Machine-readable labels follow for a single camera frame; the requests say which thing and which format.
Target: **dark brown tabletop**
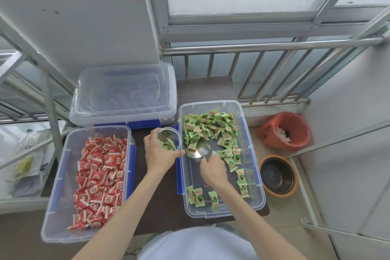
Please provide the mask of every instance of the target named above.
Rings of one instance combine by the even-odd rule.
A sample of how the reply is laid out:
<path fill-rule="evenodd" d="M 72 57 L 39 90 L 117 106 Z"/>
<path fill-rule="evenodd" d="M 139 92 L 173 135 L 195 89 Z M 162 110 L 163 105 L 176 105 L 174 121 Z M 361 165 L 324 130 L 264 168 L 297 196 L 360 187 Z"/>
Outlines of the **dark brown tabletop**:
<path fill-rule="evenodd" d="M 230 76 L 204 77 L 193 79 L 179 79 L 178 108 L 186 103 L 236 100 L 237 92 L 234 90 Z M 173 126 L 177 123 L 178 114 L 175 116 Z M 134 129 L 132 135 L 137 146 L 134 188 L 141 182 L 147 172 L 145 160 L 144 137 L 150 134 L 151 129 Z M 268 204 L 257 211 L 261 216 L 270 213 Z M 177 194 L 176 166 L 171 167 L 163 177 L 152 196 L 134 235 L 164 232 L 182 228 L 203 226 L 234 220 L 233 216 L 220 218 L 192 218 L 184 209 L 183 196 Z"/>

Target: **person's right arm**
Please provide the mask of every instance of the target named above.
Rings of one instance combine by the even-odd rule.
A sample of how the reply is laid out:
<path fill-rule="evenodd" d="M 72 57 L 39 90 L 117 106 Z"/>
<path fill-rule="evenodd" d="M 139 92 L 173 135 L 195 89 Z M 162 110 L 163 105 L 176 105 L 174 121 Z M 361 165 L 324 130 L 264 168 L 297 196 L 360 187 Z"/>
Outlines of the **person's right arm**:
<path fill-rule="evenodd" d="M 225 163 L 212 155 L 202 159 L 200 173 L 223 199 L 234 218 L 242 226 L 257 256 L 261 260 L 307 260 L 293 245 L 251 208 L 227 180 Z"/>

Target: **tile floor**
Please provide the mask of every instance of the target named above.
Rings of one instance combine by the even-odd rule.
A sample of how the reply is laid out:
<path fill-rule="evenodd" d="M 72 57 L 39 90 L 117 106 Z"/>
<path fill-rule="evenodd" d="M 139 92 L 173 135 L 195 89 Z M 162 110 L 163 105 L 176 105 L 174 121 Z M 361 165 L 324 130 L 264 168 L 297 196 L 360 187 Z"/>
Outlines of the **tile floor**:
<path fill-rule="evenodd" d="M 251 128 L 250 132 L 258 160 L 268 154 L 281 154 L 281 152 L 264 148 L 256 136 L 256 128 Z M 307 216 L 307 210 L 300 192 L 288 199 L 279 199 L 268 194 L 266 198 L 270 207 L 270 214 L 264 219 L 309 260 L 337 260 L 327 235 L 307 231 L 301 227 L 300 217 Z M 84 246 L 84 243 L 43 243 L 40 236 L 43 218 L 44 211 L 0 215 L 1 258 L 8 260 L 30 258 L 70 260 Z M 237 233 L 245 238 L 245 234 L 236 221 L 229 223 Z M 132 252 L 136 248 L 142 248 L 151 236 L 152 234 L 146 234 L 134 237 L 129 244 L 128 252 Z M 135 260 L 136 256 L 128 255 L 124 256 L 123 259 Z"/>

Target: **plastic container with lid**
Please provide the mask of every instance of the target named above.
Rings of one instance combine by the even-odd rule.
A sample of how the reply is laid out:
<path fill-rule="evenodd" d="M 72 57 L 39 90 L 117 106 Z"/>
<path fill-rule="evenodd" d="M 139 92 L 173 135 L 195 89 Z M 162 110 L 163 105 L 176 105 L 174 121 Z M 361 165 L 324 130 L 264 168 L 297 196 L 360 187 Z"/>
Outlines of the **plastic container with lid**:
<path fill-rule="evenodd" d="M 198 102 L 181 105 L 179 108 L 178 130 L 183 132 L 182 124 L 184 123 L 184 116 L 189 113 L 202 114 L 207 113 L 209 110 L 218 110 L 219 112 L 231 112 L 234 116 L 235 125 L 238 129 L 237 143 L 241 148 L 241 165 L 239 168 L 243 168 L 245 172 L 245 178 L 248 183 L 249 198 L 244 198 L 245 201 L 254 209 L 260 210 L 265 206 L 266 197 L 264 194 L 263 183 L 259 172 L 259 166 L 257 164 L 255 151 L 253 149 L 252 140 L 249 134 L 248 126 L 246 125 L 245 116 L 241 108 L 240 103 L 237 101 L 211 101 L 211 102 Z M 221 146 L 217 145 L 215 139 L 210 139 L 209 144 L 213 151 L 224 150 Z M 178 174 L 178 194 L 183 195 L 184 208 L 187 214 L 193 218 L 215 218 L 231 216 L 232 214 L 224 204 L 220 196 L 219 208 L 212 209 L 208 192 L 214 189 L 210 186 L 206 187 L 201 175 L 199 164 L 188 158 L 186 155 L 176 160 L 177 174 Z M 229 182 L 234 186 L 238 193 L 240 193 L 237 186 L 237 173 L 234 171 L 230 173 L 227 170 L 227 176 Z M 193 185 L 194 188 L 203 189 L 203 198 L 206 203 L 204 207 L 195 207 L 195 204 L 190 204 L 188 200 L 187 187 Z"/>
<path fill-rule="evenodd" d="M 134 190 L 134 171 L 136 147 L 131 144 L 131 130 L 124 125 L 107 125 L 73 130 L 66 138 L 57 175 L 51 191 L 41 230 L 42 240 L 46 243 L 75 243 L 88 241 L 98 232 L 98 228 L 67 230 L 73 223 L 75 206 L 73 194 L 78 189 L 76 181 L 77 162 L 89 137 L 109 137 L 115 134 L 127 138 L 127 156 L 124 166 L 122 204 Z"/>
<path fill-rule="evenodd" d="M 80 74 L 69 118 L 80 126 L 159 127 L 173 122 L 177 102 L 171 64 L 91 67 Z"/>

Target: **person's left arm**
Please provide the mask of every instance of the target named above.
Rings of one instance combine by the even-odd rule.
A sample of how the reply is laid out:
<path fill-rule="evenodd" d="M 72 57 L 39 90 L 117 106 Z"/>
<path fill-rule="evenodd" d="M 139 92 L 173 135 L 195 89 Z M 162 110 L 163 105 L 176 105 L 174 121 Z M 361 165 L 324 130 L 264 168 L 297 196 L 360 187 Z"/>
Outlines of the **person's left arm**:
<path fill-rule="evenodd" d="M 72 260 L 120 260 L 158 184 L 184 150 L 164 150 L 157 140 L 160 128 L 144 138 L 147 174 L 129 199 Z"/>

